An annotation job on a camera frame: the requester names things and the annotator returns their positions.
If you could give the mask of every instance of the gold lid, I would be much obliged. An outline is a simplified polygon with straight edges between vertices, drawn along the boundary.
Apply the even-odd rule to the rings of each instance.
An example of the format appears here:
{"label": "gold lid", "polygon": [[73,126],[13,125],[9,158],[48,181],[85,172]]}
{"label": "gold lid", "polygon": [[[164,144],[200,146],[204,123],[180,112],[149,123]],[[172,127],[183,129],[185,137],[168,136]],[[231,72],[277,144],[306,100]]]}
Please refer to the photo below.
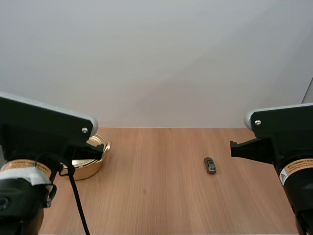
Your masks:
{"label": "gold lid", "polygon": [[[89,140],[87,140],[87,143],[91,144],[93,146],[97,146],[97,145],[101,145],[101,144],[105,145],[104,139],[100,135],[98,135],[98,134],[94,134],[93,136],[91,136],[89,138]],[[72,164],[73,164],[73,166],[75,168],[80,168],[80,167],[84,167],[84,166],[87,166],[87,165],[95,163],[95,162],[98,162],[98,160],[95,160],[95,159],[84,159],[84,160],[73,160]]]}

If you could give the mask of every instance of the screw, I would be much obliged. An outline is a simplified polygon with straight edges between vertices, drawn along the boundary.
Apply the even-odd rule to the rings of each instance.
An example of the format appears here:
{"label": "screw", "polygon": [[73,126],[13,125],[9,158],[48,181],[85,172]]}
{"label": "screw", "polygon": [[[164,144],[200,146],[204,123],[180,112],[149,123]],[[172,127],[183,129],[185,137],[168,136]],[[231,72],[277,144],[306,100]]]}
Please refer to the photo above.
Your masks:
{"label": "screw", "polygon": [[256,126],[261,125],[261,121],[260,121],[260,120],[256,120],[256,121],[254,122],[254,125],[256,125]]}
{"label": "screw", "polygon": [[84,127],[84,128],[82,129],[82,132],[83,132],[84,134],[86,134],[86,133],[88,132],[88,129],[87,129],[86,127]]}
{"label": "screw", "polygon": [[47,198],[47,200],[46,200],[47,208],[50,208],[50,207],[51,207],[51,203],[52,203],[51,198]]}

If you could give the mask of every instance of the black bracket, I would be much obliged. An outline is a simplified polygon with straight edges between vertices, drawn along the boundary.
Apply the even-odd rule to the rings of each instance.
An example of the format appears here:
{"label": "black bracket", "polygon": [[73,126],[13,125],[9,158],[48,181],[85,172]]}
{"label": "black bracket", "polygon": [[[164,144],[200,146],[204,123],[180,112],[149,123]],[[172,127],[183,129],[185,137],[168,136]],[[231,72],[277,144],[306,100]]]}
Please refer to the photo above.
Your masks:
{"label": "black bracket", "polygon": [[273,163],[274,149],[270,139],[253,139],[244,143],[237,144],[230,142],[232,157],[246,158],[262,163]]}

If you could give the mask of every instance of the black cable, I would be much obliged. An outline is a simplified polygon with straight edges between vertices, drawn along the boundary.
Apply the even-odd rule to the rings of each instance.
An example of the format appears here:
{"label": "black cable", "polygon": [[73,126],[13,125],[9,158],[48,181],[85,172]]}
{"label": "black cable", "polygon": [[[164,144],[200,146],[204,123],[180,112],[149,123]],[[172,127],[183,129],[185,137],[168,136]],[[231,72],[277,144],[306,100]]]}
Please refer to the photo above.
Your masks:
{"label": "black cable", "polygon": [[86,222],[86,219],[85,219],[85,215],[84,215],[84,212],[83,212],[82,204],[81,204],[80,199],[79,199],[79,194],[78,194],[78,190],[77,190],[77,187],[76,187],[76,184],[75,184],[74,176],[73,176],[73,174],[68,174],[68,177],[69,177],[70,184],[72,185],[72,188],[73,188],[73,192],[74,192],[74,196],[75,196],[75,199],[76,199],[78,212],[79,212],[80,218],[82,220],[85,233],[86,233],[86,235],[90,235],[89,230],[88,230],[88,226],[87,226],[87,222]]}

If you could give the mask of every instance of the white tape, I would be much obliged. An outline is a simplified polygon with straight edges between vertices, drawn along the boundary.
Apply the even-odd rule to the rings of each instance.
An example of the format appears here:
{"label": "white tape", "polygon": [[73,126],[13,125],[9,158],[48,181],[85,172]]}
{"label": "white tape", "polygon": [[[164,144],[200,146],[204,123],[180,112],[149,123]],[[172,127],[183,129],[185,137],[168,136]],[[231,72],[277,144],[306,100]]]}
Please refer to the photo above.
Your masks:
{"label": "white tape", "polygon": [[14,168],[0,172],[0,180],[23,178],[34,185],[51,184],[50,180],[41,170],[36,167]]}

